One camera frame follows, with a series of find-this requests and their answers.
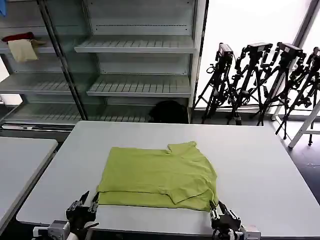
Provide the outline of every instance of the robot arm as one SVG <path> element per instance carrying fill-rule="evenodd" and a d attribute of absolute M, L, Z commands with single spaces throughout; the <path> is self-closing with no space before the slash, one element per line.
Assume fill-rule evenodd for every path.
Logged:
<path fill-rule="evenodd" d="M 90 206 L 83 206 L 88 195 L 89 191 L 67 208 L 65 215 L 68 221 L 55 220 L 49 227 L 35 227 L 32 240 L 84 240 L 88 229 L 99 224 L 96 222 L 85 227 L 88 222 L 96 220 L 99 198 L 97 193 Z"/>
<path fill-rule="evenodd" d="M 213 202 L 210 202 L 210 219 L 213 229 L 212 240 L 260 240 L 261 232 L 254 226 L 241 225 L 241 219 L 221 201 L 218 203 L 222 214 L 217 214 Z"/>

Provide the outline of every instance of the window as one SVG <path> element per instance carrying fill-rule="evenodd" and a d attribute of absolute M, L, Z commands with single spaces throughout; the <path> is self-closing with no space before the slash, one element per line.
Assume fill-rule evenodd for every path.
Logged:
<path fill-rule="evenodd" d="M 314 22 L 310 28 L 310 32 L 307 35 L 305 42 L 303 44 L 303 46 L 301 47 L 303 49 L 303 52 L 306 53 L 306 59 L 305 62 L 307 61 L 308 57 L 310 56 L 311 53 L 313 53 L 314 47 L 320 47 L 320 41 L 319 41 L 319 35 L 320 35 L 320 14 L 318 13 L 317 16 L 314 19 Z M 311 87 L 307 88 L 306 91 L 304 92 L 304 95 L 306 95 L 306 93 L 309 92 Z M 320 100 L 320 94 L 317 94 L 317 99 L 316 99 L 316 103 Z M 292 90 L 289 93 L 289 98 L 291 99 L 291 102 L 293 103 L 293 101 L 295 100 L 295 98 L 297 97 L 297 91 Z M 314 103 L 314 97 L 310 98 L 310 101 L 312 103 L 311 106 L 309 106 L 308 108 L 305 108 L 305 106 L 303 104 L 301 104 L 300 106 L 296 106 L 294 109 L 294 111 L 292 111 L 292 113 L 290 115 L 299 115 L 299 116 L 308 116 L 310 115 L 310 111 L 312 111 L 313 109 L 313 103 Z M 280 115 L 284 115 L 285 114 L 285 108 L 282 107 L 280 112 Z"/>
<path fill-rule="evenodd" d="M 211 0 L 205 29 L 196 99 L 211 75 L 206 72 L 215 63 L 219 43 L 228 44 L 239 57 L 243 47 L 253 43 L 292 43 L 311 0 Z M 234 62 L 229 78 L 235 74 Z M 209 99 L 210 90 L 204 95 Z M 207 104 L 200 101 L 197 108 Z"/>

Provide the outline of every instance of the folded shirt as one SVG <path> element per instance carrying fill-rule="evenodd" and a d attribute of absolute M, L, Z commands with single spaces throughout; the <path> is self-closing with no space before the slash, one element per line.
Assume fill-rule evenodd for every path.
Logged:
<path fill-rule="evenodd" d="M 113 147 L 98 186 L 100 205 L 187 208 L 218 204 L 216 172 L 194 141 L 165 149 Z"/>
<path fill-rule="evenodd" d="M 19 39 L 9 41 L 8 46 L 17 63 L 24 63 L 38 59 L 30 40 Z"/>

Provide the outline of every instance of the beige cloth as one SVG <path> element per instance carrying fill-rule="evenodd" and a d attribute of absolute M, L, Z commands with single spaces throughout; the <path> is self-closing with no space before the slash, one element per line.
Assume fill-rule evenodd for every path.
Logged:
<path fill-rule="evenodd" d="M 17 63 L 38 60 L 30 40 L 20 39 L 8 41 L 9 49 Z"/>

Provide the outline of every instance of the shelf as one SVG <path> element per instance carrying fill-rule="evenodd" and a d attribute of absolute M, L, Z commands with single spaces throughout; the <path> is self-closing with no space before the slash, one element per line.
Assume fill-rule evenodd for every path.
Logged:
<path fill-rule="evenodd" d="M 77 53 L 177 53 L 193 54 L 191 36 L 95 35 L 74 50 Z"/>
<path fill-rule="evenodd" d="M 189 98 L 187 76 L 103 74 L 87 91 L 89 96 Z"/>
<path fill-rule="evenodd" d="M 39 54 L 54 54 L 55 49 L 52 45 L 52 42 L 48 37 L 37 37 L 38 40 L 45 41 L 46 44 L 39 47 L 34 47 L 35 53 Z M 11 54 L 9 46 L 6 42 L 0 40 L 0 54 Z"/>
<path fill-rule="evenodd" d="M 96 121 L 148 123 L 151 106 L 108 105 Z"/>
<path fill-rule="evenodd" d="M 76 124 L 77 106 L 70 103 L 23 103 L 5 117 L 6 123 Z"/>
<path fill-rule="evenodd" d="M 0 94 L 71 95 L 71 92 L 63 73 L 14 73 L 0 82 Z"/>

